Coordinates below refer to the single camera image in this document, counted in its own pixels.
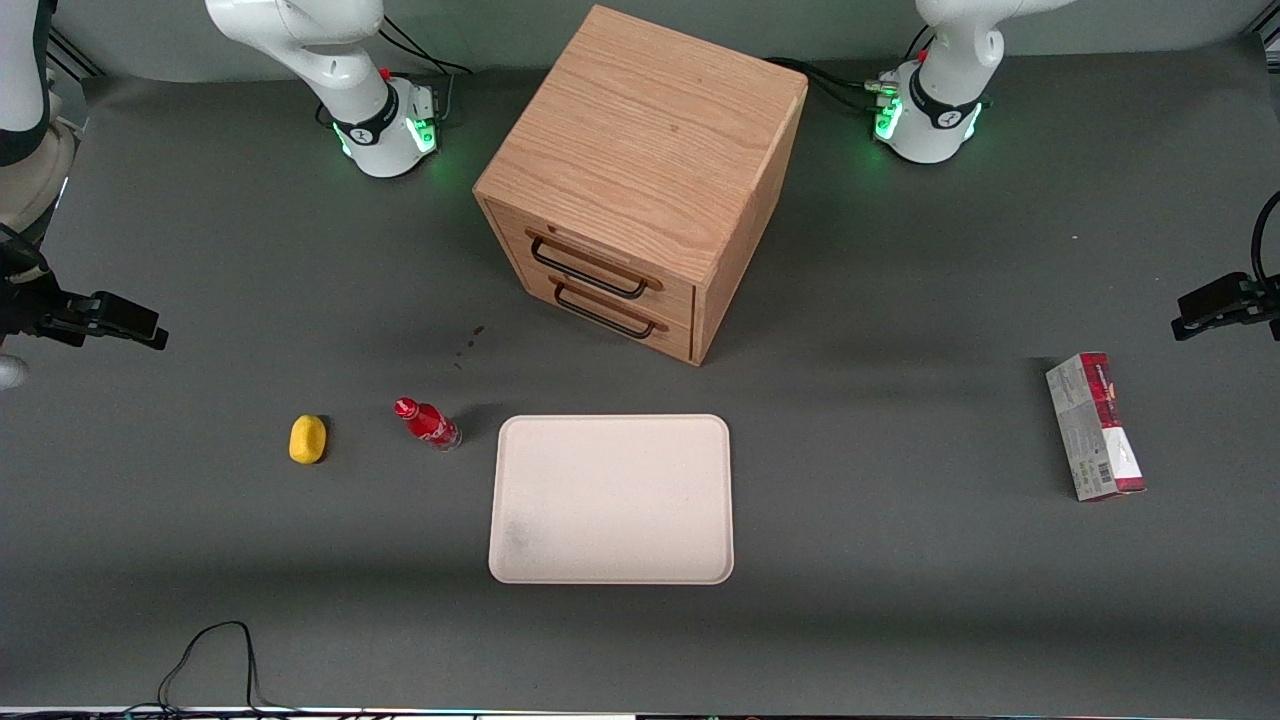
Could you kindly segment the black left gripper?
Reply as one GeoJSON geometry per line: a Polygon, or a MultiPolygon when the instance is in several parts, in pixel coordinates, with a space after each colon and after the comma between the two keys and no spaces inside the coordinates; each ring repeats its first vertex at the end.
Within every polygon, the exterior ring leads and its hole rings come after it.
{"type": "Polygon", "coordinates": [[[1274,341],[1280,341],[1279,291],[1271,281],[1254,282],[1244,272],[1233,272],[1183,295],[1172,336],[1183,342],[1210,329],[1265,323],[1274,341]]]}

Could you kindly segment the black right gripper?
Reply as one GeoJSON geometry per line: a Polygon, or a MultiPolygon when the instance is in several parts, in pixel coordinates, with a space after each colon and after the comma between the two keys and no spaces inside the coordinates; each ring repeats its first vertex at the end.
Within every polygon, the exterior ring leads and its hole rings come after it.
{"type": "Polygon", "coordinates": [[[64,291],[40,250],[17,234],[3,236],[1,265],[3,337],[31,334],[81,347],[92,336],[166,347],[169,334],[156,311],[108,291],[87,297],[64,291]]]}

